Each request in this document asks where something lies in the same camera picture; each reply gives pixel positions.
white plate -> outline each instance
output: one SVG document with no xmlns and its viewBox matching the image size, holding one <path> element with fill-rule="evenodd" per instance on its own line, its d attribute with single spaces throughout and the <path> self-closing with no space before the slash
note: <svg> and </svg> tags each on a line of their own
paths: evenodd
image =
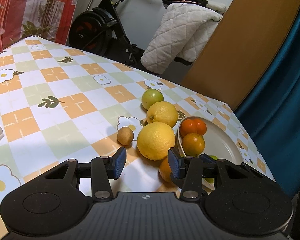
<svg viewBox="0 0 300 240">
<path fill-rule="evenodd" d="M 203 135 L 205 141 L 205 148 L 202 153 L 205 153 L 207 155 L 215 155 L 219 159 L 226 159 L 236 165 L 240 165 L 243 162 L 243 159 L 239 149 L 237 148 L 235 143 L 231 140 L 231 138 L 213 122 L 199 116 L 186 117 L 183 120 L 181 120 L 181 122 L 179 123 L 178 132 L 177 132 L 177 141 L 178 141 L 177 145 L 180 154 L 186 156 L 181 146 L 182 144 L 182 136 L 180 134 L 181 123 L 186 119 L 196 119 L 196 118 L 203 120 L 207 125 L 207 132 L 205 133 L 205 135 Z M 214 190 L 214 185 L 208 183 L 205 179 L 202 179 L 202 184 L 207 188 Z"/>
</svg>

small brown potato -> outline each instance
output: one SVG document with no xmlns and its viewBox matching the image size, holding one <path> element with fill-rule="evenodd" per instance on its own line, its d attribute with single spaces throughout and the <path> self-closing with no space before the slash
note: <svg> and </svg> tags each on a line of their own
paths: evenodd
<svg viewBox="0 0 300 240">
<path fill-rule="evenodd" d="M 133 141 L 133 138 L 133 131 L 127 126 L 122 127 L 117 132 L 117 141 L 122 145 L 129 145 Z"/>
</svg>

curtain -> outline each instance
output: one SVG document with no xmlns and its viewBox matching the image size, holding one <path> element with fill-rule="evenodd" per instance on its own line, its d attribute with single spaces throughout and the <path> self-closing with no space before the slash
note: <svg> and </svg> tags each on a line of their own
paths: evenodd
<svg viewBox="0 0 300 240">
<path fill-rule="evenodd" d="M 293 197 L 300 190 L 300 9 L 273 62 L 235 114 L 275 180 Z"/>
<path fill-rule="evenodd" d="M 39 35 L 65 44 L 77 0 L 0 0 L 0 51 Z"/>
</svg>

exercise bike flywheel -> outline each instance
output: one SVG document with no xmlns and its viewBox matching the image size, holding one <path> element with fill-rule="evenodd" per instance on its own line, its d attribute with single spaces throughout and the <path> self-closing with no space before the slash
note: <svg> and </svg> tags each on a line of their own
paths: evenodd
<svg viewBox="0 0 300 240">
<path fill-rule="evenodd" d="M 112 37 L 111 29 L 102 30 L 106 20 L 102 15 L 93 11 L 80 14 L 70 28 L 70 46 L 104 56 Z"/>
</svg>

tablecloth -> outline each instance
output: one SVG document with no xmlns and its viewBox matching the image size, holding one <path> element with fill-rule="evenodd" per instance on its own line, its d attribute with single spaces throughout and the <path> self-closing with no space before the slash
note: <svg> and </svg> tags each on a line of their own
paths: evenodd
<svg viewBox="0 0 300 240">
<path fill-rule="evenodd" d="M 179 189 L 158 173 L 160 161 L 136 150 L 146 120 L 142 94 L 154 88 L 186 116 L 204 117 L 234 141 L 246 163 L 273 178 L 255 144 L 229 106 L 110 59 L 29 37 L 0 53 L 0 202 L 10 191 L 69 158 L 90 162 L 120 147 L 117 131 L 130 126 L 132 146 L 113 192 Z M 89 179 L 80 190 L 91 195 Z M 0 238 L 6 233 L 0 218 Z"/>
</svg>

